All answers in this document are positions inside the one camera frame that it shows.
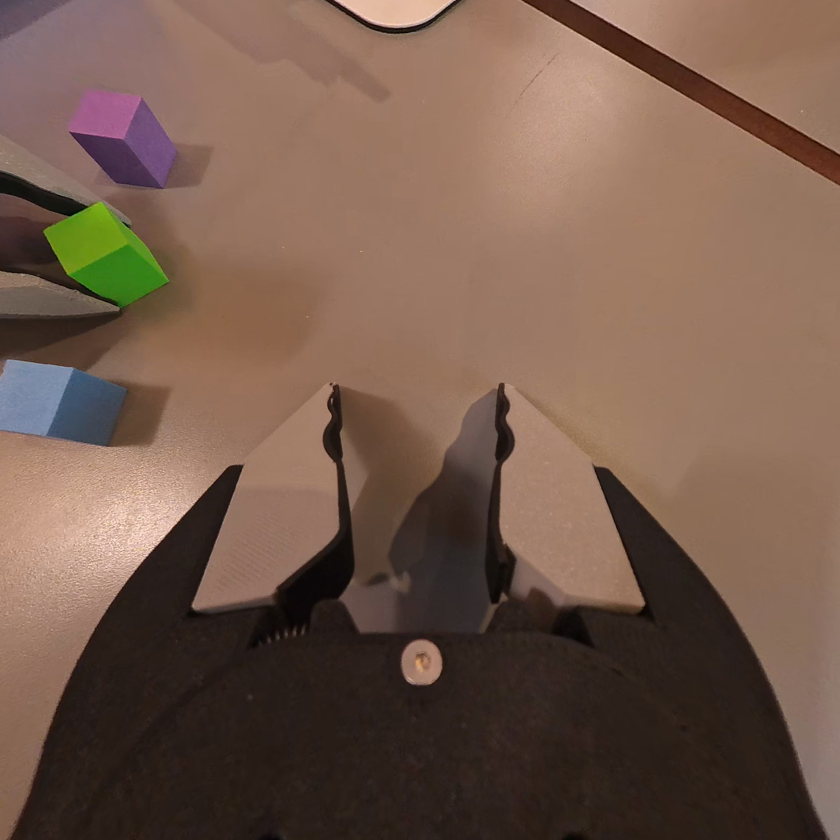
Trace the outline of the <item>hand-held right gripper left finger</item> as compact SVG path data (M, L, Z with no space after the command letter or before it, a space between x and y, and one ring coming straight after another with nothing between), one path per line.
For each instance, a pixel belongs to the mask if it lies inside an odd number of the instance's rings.
M283 606L309 615L353 576L341 394L328 383L245 459L203 578L196 613Z

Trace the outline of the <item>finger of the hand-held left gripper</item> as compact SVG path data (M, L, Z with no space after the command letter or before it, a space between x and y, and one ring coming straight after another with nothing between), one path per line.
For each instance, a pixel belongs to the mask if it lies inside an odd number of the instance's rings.
M109 301L53 281L1 272L1 319L82 319L120 312Z
M1 136L1 194L15 196L37 207L69 217L102 203L126 226L131 220L120 210L102 201L83 184Z

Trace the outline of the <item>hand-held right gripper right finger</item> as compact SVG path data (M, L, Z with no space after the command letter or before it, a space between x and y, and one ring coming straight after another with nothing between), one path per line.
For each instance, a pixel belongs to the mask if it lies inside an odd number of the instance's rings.
M532 615L645 608L591 458L513 385L500 383L487 520L490 603Z

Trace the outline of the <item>green foam cube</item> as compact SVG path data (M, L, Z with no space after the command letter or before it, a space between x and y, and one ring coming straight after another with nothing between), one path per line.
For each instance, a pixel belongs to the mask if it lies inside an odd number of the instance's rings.
M169 282L148 246L103 202L47 226L44 236L69 277L118 308Z

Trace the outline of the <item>purple foam cube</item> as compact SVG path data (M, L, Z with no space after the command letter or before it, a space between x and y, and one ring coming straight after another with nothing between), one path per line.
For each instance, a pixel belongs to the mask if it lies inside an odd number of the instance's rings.
M112 181L166 186L176 147L142 97L90 89L81 97L68 131Z

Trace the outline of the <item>blue foam cube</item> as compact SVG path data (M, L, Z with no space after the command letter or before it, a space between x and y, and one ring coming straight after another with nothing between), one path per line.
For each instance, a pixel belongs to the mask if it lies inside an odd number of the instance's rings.
M6 360L1 430L107 446L127 390L71 367Z

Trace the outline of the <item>white document stand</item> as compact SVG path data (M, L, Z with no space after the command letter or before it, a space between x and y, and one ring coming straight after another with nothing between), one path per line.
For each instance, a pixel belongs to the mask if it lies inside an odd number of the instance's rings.
M459 1L329 1L364 26L385 33L412 33L431 25Z

